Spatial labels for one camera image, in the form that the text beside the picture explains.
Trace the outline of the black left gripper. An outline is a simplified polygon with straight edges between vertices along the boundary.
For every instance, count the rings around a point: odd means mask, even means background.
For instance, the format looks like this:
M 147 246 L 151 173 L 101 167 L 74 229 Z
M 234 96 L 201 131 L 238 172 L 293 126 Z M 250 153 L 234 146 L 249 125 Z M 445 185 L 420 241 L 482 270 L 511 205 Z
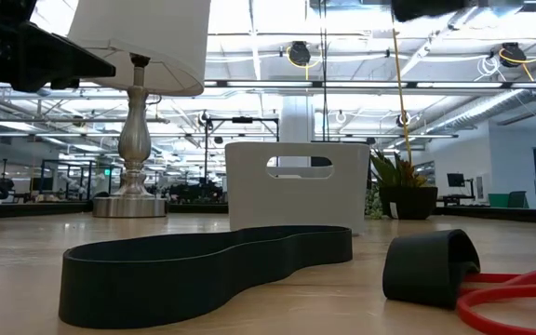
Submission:
M 47 83 L 54 90 L 76 89 L 81 79 L 116 75 L 109 61 L 30 23 L 35 5 L 35 0 L 0 0 L 0 82 L 36 92 Z M 29 33 L 30 61 L 25 47 Z

